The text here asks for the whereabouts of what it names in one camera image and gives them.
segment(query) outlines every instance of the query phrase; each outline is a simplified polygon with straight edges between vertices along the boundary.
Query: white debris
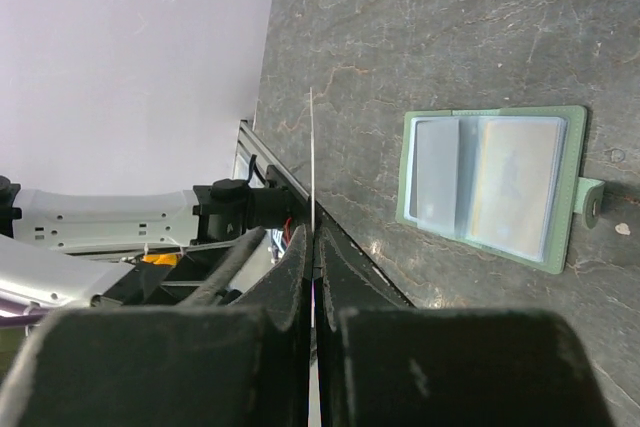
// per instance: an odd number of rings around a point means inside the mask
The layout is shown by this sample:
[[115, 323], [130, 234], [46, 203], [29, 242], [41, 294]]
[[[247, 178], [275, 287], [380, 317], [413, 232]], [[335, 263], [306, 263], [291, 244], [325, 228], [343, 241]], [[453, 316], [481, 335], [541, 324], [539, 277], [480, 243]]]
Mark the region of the white debris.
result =
[[369, 247], [369, 250], [371, 251], [371, 255], [373, 255], [374, 257], [377, 257], [379, 254], [382, 253], [382, 244], [379, 240], [374, 240], [373, 242], [371, 242], [371, 246]]
[[413, 375], [413, 380], [415, 381], [416, 387], [420, 395], [422, 395], [425, 399], [429, 398], [429, 379], [422, 371], [420, 364], [416, 362], [415, 359], [409, 359], [409, 372]]
[[616, 225], [616, 232], [620, 235], [631, 235], [631, 230], [629, 230], [629, 226], [624, 222]]

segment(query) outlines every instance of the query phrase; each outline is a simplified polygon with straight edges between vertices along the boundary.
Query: black knob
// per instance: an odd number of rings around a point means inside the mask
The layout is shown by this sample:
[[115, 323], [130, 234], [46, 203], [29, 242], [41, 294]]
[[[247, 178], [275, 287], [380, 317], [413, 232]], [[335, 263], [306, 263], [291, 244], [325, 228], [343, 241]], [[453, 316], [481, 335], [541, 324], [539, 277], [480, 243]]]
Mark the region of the black knob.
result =
[[246, 180], [223, 179], [211, 186], [211, 198], [215, 200], [236, 200], [246, 197], [250, 187]]
[[11, 181], [4, 175], [0, 175], [0, 197], [5, 197], [11, 193]]

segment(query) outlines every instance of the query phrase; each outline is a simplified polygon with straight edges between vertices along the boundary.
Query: wire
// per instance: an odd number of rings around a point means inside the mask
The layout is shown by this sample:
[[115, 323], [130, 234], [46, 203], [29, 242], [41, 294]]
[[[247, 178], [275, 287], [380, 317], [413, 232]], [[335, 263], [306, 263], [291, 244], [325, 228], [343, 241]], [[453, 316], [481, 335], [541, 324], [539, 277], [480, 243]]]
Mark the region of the wire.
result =
[[253, 178], [253, 174], [256, 171], [256, 162], [257, 161], [258, 161], [258, 156], [256, 154], [253, 154], [251, 156], [251, 158], [249, 159], [249, 166], [248, 166], [249, 175], [247, 176], [247, 184], [251, 183], [251, 179]]
[[311, 233], [316, 231], [316, 141], [313, 122], [313, 88], [309, 88], [309, 116], [311, 117]]
[[292, 220], [293, 218], [289, 217], [287, 221], [284, 223], [284, 241], [287, 243], [287, 247], [291, 242], [291, 232], [289, 231], [289, 225], [291, 224]]

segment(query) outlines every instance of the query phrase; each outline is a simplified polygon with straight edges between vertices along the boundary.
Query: white wall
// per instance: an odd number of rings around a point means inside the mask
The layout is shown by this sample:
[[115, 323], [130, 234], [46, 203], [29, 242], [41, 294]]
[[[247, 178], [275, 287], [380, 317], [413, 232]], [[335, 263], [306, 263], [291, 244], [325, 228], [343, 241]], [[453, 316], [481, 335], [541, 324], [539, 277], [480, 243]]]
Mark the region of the white wall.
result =
[[231, 175], [271, 0], [0, 0], [0, 174], [69, 194]]

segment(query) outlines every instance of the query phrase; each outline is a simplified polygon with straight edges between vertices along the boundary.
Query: gray stone surface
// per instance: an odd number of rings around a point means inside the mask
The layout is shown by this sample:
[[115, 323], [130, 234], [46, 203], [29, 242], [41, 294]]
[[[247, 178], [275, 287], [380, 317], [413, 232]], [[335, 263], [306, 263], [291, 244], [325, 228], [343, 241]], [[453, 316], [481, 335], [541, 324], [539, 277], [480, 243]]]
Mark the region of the gray stone surface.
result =
[[[618, 425], [640, 425], [640, 0], [274, 0], [257, 131], [306, 183], [310, 87], [319, 201], [391, 279], [423, 307], [560, 312]], [[563, 274], [394, 222], [405, 112], [568, 104], [608, 190]]]

